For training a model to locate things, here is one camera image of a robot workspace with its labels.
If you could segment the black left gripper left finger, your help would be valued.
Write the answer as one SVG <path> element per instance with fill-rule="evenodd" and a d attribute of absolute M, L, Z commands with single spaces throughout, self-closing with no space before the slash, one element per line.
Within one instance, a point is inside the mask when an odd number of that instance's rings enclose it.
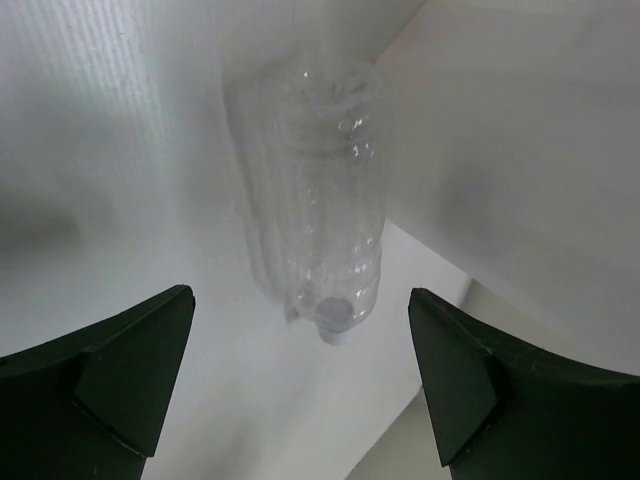
<path fill-rule="evenodd" d="M 195 312 L 175 285 L 1 360 L 4 479 L 139 479 L 156 453 Z"/>

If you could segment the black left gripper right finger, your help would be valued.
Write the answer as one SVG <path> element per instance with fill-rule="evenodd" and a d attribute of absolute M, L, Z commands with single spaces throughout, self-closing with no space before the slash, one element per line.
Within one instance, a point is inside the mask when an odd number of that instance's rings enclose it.
<path fill-rule="evenodd" d="M 408 316 L 452 478 L 638 478 L 638 377 L 551 353 L 424 288 Z"/>

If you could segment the clear unlabelled plastic bottle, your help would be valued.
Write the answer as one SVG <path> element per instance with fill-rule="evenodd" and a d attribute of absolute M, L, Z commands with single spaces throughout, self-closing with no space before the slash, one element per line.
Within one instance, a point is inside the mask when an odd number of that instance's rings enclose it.
<path fill-rule="evenodd" d="M 391 133 L 385 84 L 338 56 L 276 62 L 231 87 L 227 118 L 250 265 L 287 322 L 329 344 L 372 312 Z"/>

